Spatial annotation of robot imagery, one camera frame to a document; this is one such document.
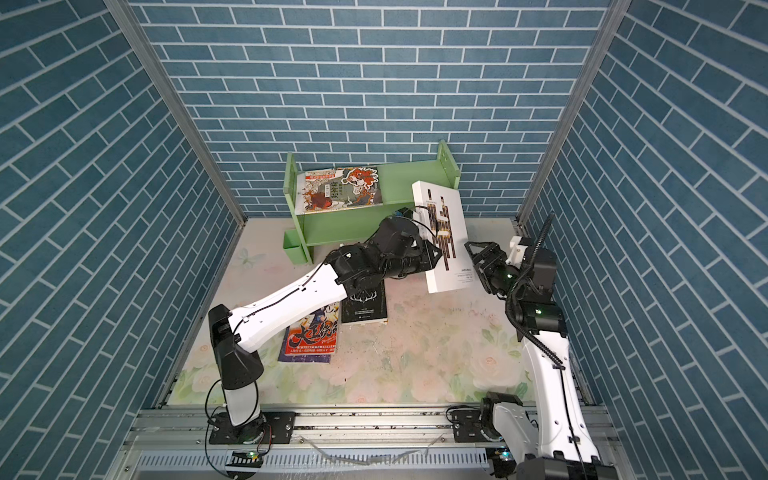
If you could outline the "red blue manga book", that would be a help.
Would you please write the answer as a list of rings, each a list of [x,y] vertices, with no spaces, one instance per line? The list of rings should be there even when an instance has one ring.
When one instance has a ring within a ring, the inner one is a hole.
[[[334,302],[308,314],[285,331],[287,354],[331,354],[337,347],[340,303]]]

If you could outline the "dark purple book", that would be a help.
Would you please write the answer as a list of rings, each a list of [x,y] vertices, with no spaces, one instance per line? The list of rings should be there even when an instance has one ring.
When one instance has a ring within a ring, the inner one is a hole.
[[[282,363],[321,363],[328,364],[331,362],[331,354],[287,354],[287,345],[284,344],[280,347],[278,361]]]

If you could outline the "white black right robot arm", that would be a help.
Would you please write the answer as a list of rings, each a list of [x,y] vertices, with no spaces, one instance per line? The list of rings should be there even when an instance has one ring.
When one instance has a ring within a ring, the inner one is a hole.
[[[557,260],[540,240],[515,236],[505,253],[495,242],[465,248],[483,289],[504,303],[534,384],[536,416],[515,395],[490,392],[481,418],[505,451],[493,473],[507,479],[615,479],[586,426],[570,363],[565,316],[553,299]]]

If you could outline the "white book with brown bars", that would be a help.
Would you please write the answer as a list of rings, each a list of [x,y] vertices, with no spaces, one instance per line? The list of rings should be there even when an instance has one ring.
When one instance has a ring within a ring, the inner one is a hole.
[[[469,288],[476,280],[465,248],[469,240],[460,194],[441,185],[417,181],[412,184],[414,218],[427,226],[423,235],[442,252],[437,266],[426,273],[432,294]]]

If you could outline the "green red illustrated comic book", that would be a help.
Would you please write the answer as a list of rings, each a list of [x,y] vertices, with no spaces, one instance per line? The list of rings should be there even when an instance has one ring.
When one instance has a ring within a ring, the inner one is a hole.
[[[383,204],[375,167],[345,167],[300,173],[296,184],[299,215],[336,212]]]

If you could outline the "black book with gold text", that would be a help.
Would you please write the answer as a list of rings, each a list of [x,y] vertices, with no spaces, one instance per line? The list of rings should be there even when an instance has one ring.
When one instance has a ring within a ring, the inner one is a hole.
[[[360,290],[341,302],[341,322],[345,325],[386,323],[388,310],[385,283]]]

